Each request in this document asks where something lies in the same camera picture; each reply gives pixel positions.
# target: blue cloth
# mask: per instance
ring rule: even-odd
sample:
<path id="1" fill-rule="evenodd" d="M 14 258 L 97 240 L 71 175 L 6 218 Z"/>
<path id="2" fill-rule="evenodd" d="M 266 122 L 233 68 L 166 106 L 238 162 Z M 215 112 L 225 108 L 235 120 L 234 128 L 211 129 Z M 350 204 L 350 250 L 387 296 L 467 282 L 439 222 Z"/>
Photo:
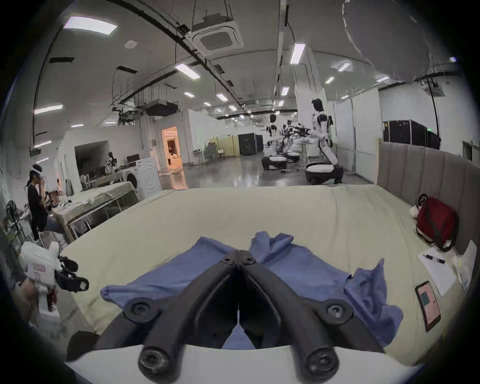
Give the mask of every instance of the blue cloth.
<path id="1" fill-rule="evenodd" d="M 403 319 L 402 311 L 387 305 L 384 260 L 369 271 L 357 269 L 354 276 L 332 267 L 307 248 L 292 244 L 293 236 L 274 238 L 258 232 L 252 239 L 250 253 L 287 283 L 298 295 L 314 300 L 342 299 L 350 303 L 355 314 L 368 326 L 382 346 L 391 343 Z M 125 286 L 106 286 L 103 299 L 121 308 L 131 299 L 153 300 L 179 294 L 206 269 L 218 263 L 234 248 L 205 237 L 169 263 L 154 269 Z M 225 342 L 225 349 L 253 349 L 240 324 Z"/>

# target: upholstered headboard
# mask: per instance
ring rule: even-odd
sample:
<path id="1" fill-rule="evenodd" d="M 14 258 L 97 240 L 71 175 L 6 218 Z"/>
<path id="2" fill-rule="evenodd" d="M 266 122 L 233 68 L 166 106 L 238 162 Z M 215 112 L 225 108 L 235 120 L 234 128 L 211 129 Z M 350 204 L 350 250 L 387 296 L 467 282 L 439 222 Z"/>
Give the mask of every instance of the upholstered headboard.
<path id="1" fill-rule="evenodd" d="M 382 143 L 377 184 L 410 205 L 425 193 L 454 208 L 460 219 L 456 248 L 480 249 L 480 167 L 451 153 L 417 145 Z"/>

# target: ceiling air conditioner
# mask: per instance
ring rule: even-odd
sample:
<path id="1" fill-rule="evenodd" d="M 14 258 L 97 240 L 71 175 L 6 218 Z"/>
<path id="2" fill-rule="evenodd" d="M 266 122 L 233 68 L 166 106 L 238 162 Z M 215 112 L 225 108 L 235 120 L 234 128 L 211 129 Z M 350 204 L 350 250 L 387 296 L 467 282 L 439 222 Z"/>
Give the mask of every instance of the ceiling air conditioner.
<path id="1" fill-rule="evenodd" d="M 230 49 L 243 48 L 238 25 L 232 18 L 219 13 L 204 17 L 204 21 L 195 24 L 185 36 L 204 56 Z"/>
<path id="2" fill-rule="evenodd" d="M 420 80 L 420 85 L 426 93 L 428 93 L 433 97 L 445 96 L 445 93 L 442 91 L 441 87 L 438 85 L 438 83 L 434 79 L 430 79 L 429 82 L 430 82 L 430 87 L 428 86 L 426 80 Z"/>

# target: doorway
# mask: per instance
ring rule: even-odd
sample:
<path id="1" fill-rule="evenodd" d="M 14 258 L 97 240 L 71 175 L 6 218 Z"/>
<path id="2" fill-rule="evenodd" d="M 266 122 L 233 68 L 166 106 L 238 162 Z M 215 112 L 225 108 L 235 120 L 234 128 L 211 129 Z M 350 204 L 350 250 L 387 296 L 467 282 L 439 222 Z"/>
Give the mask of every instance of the doorway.
<path id="1" fill-rule="evenodd" d="M 180 154 L 180 143 L 177 127 L 162 130 L 163 148 L 168 170 L 182 169 L 183 163 Z"/>

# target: cable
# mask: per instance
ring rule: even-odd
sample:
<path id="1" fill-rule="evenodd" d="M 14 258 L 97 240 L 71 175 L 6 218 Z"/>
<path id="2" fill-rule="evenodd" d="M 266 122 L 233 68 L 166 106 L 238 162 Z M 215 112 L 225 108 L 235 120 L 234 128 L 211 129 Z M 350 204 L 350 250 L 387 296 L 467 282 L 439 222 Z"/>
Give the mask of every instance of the cable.
<path id="1" fill-rule="evenodd" d="M 193 3 L 193 15 L 192 15 L 192 30 L 193 30 L 193 19 L 195 17 L 195 8 L 197 6 L 197 0 Z"/>
<path id="2" fill-rule="evenodd" d="M 40 80 L 42 79 L 42 74 L 43 74 L 43 69 L 45 67 L 45 63 L 47 62 L 48 56 L 50 55 L 50 51 L 52 50 L 53 43 L 55 43 L 55 40 L 57 40 L 57 37 L 60 33 L 60 31 L 63 29 L 63 25 L 59 28 L 57 33 L 52 39 L 52 42 L 48 46 L 47 53 L 45 55 L 45 58 L 43 59 L 42 67 L 40 68 L 40 73 L 38 74 L 38 80 L 36 81 L 36 88 L 35 88 L 35 97 L 33 100 L 33 109 L 36 109 L 36 102 L 38 99 L 38 90 L 40 88 Z M 35 114 L 32 114 L 32 145 L 35 145 Z"/>
<path id="3" fill-rule="evenodd" d="M 289 26 L 290 31 L 292 31 L 293 42 L 296 43 L 296 41 L 295 41 L 295 35 L 293 34 L 293 29 L 292 29 L 292 27 L 291 27 L 291 25 L 290 25 L 290 22 L 287 22 L 287 25 Z"/>
<path id="4" fill-rule="evenodd" d="M 437 136 L 438 136 L 438 140 L 439 140 L 440 142 L 442 142 L 442 139 L 440 138 L 440 129 L 439 129 L 439 127 L 438 127 L 437 106 L 435 105 L 435 99 L 433 98 L 432 87 L 430 87 L 430 82 L 428 81 L 428 77 L 427 77 L 427 76 L 425 76 L 425 79 L 427 80 L 428 89 L 430 90 L 430 96 L 432 96 L 433 111 L 435 112 L 435 122 L 437 123 Z"/>

